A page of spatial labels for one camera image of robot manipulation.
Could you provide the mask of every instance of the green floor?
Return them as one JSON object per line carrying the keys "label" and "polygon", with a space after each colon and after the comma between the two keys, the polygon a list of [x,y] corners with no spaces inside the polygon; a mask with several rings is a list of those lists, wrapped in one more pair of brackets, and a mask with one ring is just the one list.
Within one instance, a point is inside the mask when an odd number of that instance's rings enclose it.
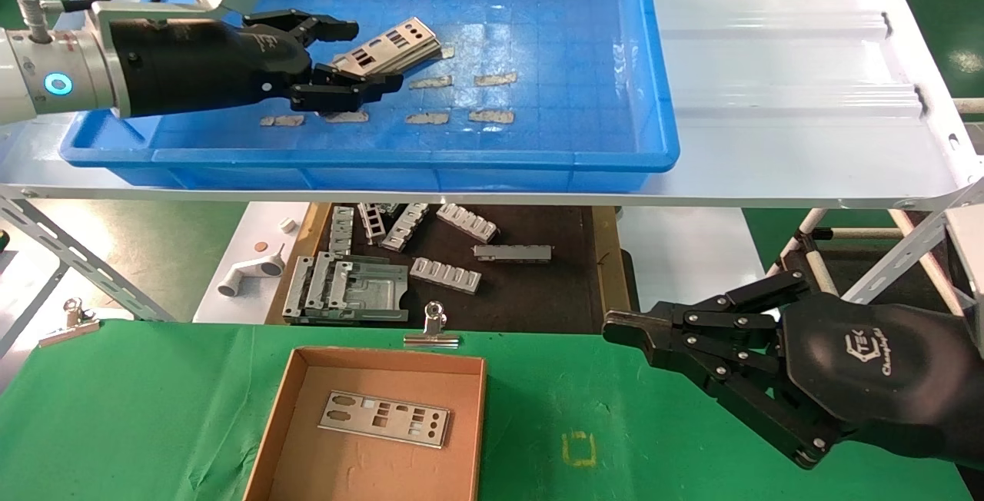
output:
{"label": "green floor", "polygon": [[[21,26],[13,0],[0,0],[0,26]],[[907,0],[939,70],[957,98],[984,96],[984,0]],[[108,231],[108,259],[142,290],[182,320],[190,319],[243,204],[166,202],[55,202],[42,204],[71,234],[85,237],[91,221]],[[769,265],[805,210],[745,211],[763,263]],[[825,224],[890,224],[883,211],[836,211]],[[169,248],[180,235],[185,249]]]}

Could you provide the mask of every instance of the logo on robotic hand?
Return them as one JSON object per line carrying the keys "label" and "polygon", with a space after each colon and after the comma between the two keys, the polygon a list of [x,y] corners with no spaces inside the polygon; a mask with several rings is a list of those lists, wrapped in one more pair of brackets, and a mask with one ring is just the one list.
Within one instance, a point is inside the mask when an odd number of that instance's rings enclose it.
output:
{"label": "logo on robotic hand", "polygon": [[861,362],[882,357],[882,374],[892,376],[892,350],[889,348],[889,339],[885,337],[882,329],[873,328],[872,333],[874,337],[868,337],[864,330],[851,330],[851,333],[844,336],[847,353]]}

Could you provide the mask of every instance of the robotic finger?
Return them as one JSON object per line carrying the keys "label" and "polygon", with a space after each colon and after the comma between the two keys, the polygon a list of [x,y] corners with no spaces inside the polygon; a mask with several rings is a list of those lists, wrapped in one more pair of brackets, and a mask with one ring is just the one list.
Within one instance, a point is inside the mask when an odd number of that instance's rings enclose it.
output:
{"label": "robotic finger", "polygon": [[[760,314],[773,308],[777,322]],[[696,305],[609,311],[603,334],[688,377],[803,469],[842,441],[984,466],[984,360],[962,318],[810,294],[784,273]]]}

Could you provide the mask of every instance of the blue led ring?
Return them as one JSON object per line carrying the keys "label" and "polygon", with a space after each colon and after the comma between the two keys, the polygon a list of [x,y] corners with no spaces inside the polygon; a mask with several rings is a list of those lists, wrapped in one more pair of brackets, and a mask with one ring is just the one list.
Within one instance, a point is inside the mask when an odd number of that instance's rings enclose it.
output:
{"label": "blue led ring", "polygon": [[45,77],[45,89],[54,95],[71,94],[71,78],[62,73],[51,73]]}

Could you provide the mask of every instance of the metal binder clip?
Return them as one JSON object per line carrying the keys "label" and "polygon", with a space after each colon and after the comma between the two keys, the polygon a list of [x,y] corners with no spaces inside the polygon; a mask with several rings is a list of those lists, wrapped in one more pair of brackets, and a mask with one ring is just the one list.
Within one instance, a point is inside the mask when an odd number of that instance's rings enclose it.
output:
{"label": "metal binder clip", "polygon": [[444,333],[447,315],[440,301],[431,301],[424,306],[424,333],[408,333],[404,336],[404,347],[446,347],[456,350],[461,345],[461,336]]}

